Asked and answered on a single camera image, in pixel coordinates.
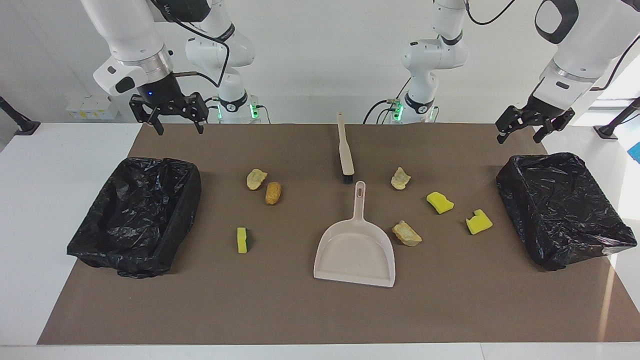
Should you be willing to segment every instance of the brown mat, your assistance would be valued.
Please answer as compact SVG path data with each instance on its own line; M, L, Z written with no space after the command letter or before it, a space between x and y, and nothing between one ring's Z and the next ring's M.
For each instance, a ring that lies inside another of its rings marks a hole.
M39 344L316 344L640 341L640 314L604 258L542 272L529 260L494 177L512 154L544 148L520 131L504 145L493 125L348 126L365 218L394 242L392 289L313 278L324 230L351 217L337 129L328 125L144 127L131 156L191 161L202 173L196 223L170 274L134 280L76 263ZM413 176L389 184L397 166ZM259 167L279 181L276 206L246 188ZM456 207L436 215L424 197ZM471 236L482 208L494 227ZM399 245L407 221L424 242ZM253 247L236 253L236 227Z

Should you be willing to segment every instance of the dustpan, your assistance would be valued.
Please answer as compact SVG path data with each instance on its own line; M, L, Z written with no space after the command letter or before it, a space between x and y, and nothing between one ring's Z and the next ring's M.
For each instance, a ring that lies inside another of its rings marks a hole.
M353 218L331 225L320 239L316 279L393 287L394 250L387 234L364 220L365 189L363 181L356 183Z

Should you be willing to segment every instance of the plastic bag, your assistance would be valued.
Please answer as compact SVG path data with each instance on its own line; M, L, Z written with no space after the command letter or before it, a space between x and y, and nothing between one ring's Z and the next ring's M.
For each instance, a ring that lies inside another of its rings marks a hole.
M496 183L531 259L546 270L637 245L574 154L512 156Z
M171 268L195 220L200 173L185 161L127 158L113 171L67 246L93 267L142 279Z

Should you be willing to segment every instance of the black stand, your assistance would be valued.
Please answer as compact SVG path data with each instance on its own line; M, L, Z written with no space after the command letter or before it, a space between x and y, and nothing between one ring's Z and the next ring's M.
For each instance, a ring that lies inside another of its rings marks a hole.
M11 117L11 119L13 119L20 128L20 130L15 132L16 135L31 135L35 133L38 126L40 126L39 121L31 121L31 119L16 111L16 109L9 105L9 103L1 96L0 108L4 110L4 112L9 115L9 117Z
M634 102L632 102L626 109L622 110L622 112L616 116L608 125L605 126L594 126L596 133L603 139L608 140L617 140L618 138L613 135L613 131L616 127L622 124L625 120L629 118L629 115L633 114L635 111L640 110L640 97L638 97Z

